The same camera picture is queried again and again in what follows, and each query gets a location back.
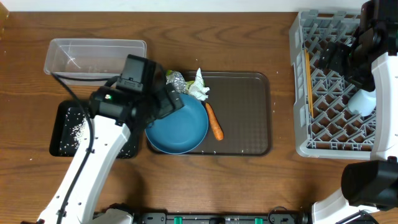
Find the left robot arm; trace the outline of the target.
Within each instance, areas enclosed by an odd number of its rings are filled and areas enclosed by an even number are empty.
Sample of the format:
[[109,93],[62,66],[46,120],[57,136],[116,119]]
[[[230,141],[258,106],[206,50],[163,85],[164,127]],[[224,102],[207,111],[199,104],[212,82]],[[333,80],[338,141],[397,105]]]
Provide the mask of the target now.
[[121,205],[94,216],[105,180],[131,135],[182,107],[175,88],[166,82],[161,64],[128,55],[121,74],[94,91],[88,106],[80,106],[87,129],[37,223],[132,223],[134,215]]

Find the dark blue plate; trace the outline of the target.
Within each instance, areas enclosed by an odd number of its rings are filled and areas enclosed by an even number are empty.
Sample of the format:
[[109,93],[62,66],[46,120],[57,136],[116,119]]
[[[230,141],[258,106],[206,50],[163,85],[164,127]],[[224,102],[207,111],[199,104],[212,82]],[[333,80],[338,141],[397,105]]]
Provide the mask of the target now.
[[185,154],[199,146],[208,132],[208,114],[196,98],[181,94],[184,106],[150,124],[145,134],[152,147],[166,154]]

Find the light blue cup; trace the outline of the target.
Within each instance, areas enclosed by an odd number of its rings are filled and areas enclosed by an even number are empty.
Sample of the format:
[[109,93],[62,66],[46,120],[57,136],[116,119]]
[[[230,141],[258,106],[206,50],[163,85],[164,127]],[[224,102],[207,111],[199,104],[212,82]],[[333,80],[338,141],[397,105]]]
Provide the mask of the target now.
[[358,90],[349,99],[347,107],[353,114],[369,116],[376,107],[376,91]]

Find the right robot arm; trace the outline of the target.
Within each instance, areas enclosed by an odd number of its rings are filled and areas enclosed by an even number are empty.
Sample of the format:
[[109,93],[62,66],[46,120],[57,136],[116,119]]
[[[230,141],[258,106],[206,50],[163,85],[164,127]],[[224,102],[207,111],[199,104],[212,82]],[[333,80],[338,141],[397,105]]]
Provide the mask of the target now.
[[347,223],[397,207],[397,1],[361,7],[351,45],[330,42],[318,61],[361,90],[376,94],[376,130],[370,160],[348,164],[341,187],[314,203],[304,223]]

